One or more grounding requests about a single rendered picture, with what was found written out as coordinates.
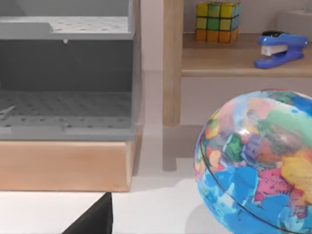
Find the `coloured puzzle cube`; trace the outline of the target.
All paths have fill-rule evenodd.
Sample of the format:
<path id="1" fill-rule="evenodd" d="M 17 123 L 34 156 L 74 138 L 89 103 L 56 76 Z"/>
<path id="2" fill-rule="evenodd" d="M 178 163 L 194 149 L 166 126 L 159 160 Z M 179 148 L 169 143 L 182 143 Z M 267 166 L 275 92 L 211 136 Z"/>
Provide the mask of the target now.
<path id="1" fill-rule="evenodd" d="M 242 5 L 236 1 L 211 1 L 196 5 L 195 39 L 233 43 L 238 37 Z"/>

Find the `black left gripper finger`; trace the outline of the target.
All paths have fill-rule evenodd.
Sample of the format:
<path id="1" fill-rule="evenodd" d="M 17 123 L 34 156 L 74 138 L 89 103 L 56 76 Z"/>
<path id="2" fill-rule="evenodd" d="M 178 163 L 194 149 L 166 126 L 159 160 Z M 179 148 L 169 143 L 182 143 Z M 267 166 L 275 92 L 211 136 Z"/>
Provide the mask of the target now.
<path id="1" fill-rule="evenodd" d="M 112 193 L 106 192 L 61 234 L 112 234 Z"/>

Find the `wooden open shelf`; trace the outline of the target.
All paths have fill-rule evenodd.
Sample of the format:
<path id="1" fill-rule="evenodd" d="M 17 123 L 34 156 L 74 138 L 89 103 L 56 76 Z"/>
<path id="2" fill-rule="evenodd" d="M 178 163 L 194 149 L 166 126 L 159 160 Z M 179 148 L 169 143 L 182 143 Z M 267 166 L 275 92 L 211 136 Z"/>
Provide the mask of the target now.
<path id="1" fill-rule="evenodd" d="M 183 0 L 163 0 L 164 126 L 176 127 L 184 116 L 190 117 L 190 125 L 203 119 L 196 105 L 181 111 L 183 80 L 188 81 L 188 87 L 195 88 L 196 96 L 207 91 L 217 97 L 220 87 L 230 94 L 273 84 L 312 93 L 312 48 L 303 61 L 272 70 L 256 69 L 252 63 L 256 57 L 254 35 L 242 35 L 237 42 L 224 46 L 204 45 L 183 35 L 183 15 Z"/>

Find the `grey pierced drawer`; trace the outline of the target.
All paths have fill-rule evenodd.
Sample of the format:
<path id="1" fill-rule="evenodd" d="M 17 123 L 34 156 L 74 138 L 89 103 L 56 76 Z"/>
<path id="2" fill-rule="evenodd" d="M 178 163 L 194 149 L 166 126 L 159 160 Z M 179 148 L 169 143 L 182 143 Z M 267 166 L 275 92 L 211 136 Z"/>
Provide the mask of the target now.
<path id="1" fill-rule="evenodd" d="M 0 140 L 134 138 L 131 40 L 1 40 Z"/>

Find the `multicoloured globe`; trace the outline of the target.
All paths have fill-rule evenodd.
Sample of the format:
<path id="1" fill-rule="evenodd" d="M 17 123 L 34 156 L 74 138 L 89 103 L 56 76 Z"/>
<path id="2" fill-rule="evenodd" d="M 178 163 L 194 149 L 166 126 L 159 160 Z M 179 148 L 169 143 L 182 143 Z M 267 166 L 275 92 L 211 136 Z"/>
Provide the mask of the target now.
<path id="1" fill-rule="evenodd" d="M 194 156 L 199 193 L 233 234 L 312 234 L 312 97 L 266 89 L 210 117 Z"/>

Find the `pale wooden drawer front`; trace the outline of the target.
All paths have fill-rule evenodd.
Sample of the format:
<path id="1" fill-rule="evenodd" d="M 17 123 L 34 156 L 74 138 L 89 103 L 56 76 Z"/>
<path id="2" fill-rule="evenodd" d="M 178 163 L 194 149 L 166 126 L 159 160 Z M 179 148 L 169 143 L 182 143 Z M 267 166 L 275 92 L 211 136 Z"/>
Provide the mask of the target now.
<path id="1" fill-rule="evenodd" d="M 0 191 L 127 192 L 134 142 L 1 141 Z"/>

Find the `wooden cupboard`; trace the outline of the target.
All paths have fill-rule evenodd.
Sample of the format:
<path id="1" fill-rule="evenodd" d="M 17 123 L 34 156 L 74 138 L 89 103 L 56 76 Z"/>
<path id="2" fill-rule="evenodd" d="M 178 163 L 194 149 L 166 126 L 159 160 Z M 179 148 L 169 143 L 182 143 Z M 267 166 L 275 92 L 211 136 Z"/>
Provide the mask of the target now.
<path id="1" fill-rule="evenodd" d="M 135 143 L 141 96 L 140 0 L 0 0 L 1 40 L 131 40 L 135 134 L 124 142 Z"/>

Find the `blue stapler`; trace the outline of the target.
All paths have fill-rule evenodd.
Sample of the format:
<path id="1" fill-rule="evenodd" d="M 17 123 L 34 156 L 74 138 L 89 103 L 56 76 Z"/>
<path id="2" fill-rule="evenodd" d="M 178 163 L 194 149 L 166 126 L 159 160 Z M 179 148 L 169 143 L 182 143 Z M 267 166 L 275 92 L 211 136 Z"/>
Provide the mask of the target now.
<path id="1" fill-rule="evenodd" d="M 308 45 L 308 38 L 277 30 L 264 31 L 259 39 L 261 55 L 254 65 L 260 69 L 270 69 L 285 63 L 302 59 L 303 49 Z"/>

